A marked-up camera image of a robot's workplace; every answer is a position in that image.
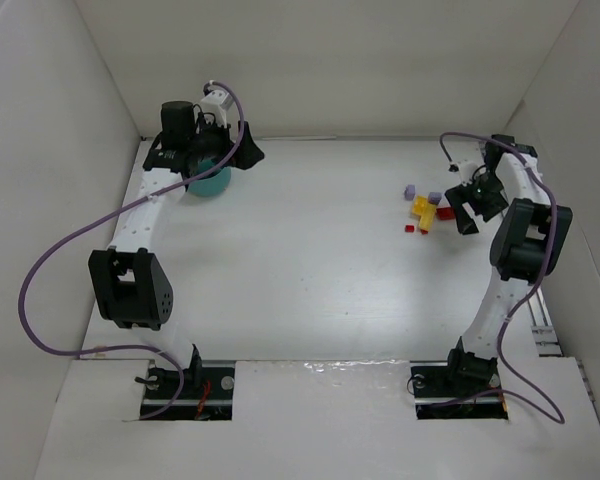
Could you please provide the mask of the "red large lego brick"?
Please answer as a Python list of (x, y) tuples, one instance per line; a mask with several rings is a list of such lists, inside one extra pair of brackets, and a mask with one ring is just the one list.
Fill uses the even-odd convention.
[(436, 216), (441, 221), (450, 221), (455, 219), (455, 212), (452, 207), (440, 207), (436, 209)]

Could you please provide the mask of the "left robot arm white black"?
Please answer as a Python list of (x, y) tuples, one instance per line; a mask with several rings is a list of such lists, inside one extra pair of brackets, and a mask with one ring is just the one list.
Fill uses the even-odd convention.
[(192, 186), (226, 168), (247, 170), (263, 152), (241, 122), (239, 141), (230, 138), (227, 113), (233, 99), (221, 90), (199, 103), (169, 101), (160, 111), (161, 131), (142, 165), (137, 198), (123, 226), (103, 250), (88, 260), (102, 318), (131, 330), (143, 345), (153, 347), (189, 367), (194, 345), (173, 319), (174, 292), (156, 254), (169, 217)]

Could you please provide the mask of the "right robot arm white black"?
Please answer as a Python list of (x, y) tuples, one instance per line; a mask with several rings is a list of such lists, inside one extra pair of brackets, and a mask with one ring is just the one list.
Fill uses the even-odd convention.
[(454, 161), (460, 182), (445, 193), (457, 230), (478, 233), (478, 219), (501, 219), (492, 240), (492, 274), (478, 312), (448, 356), (442, 383), (451, 395), (485, 391), (502, 364), (502, 342), (516, 311), (555, 269), (573, 221), (543, 183), (534, 147), (514, 137), (480, 137), (482, 162)]

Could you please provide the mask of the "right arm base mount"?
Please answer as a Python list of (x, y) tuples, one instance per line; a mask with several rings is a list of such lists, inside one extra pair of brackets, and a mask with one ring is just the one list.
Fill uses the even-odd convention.
[(442, 362), (412, 362), (408, 391), (418, 420), (507, 420), (497, 369), (467, 376)]

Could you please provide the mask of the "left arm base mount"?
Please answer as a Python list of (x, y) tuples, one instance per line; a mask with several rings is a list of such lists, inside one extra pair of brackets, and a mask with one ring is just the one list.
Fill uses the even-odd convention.
[(182, 391), (174, 403), (164, 409), (179, 386), (178, 373), (151, 364), (145, 374), (135, 378), (144, 387), (140, 417), (143, 420), (230, 421), (235, 367), (234, 361), (199, 361), (195, 371), (184, 371)]

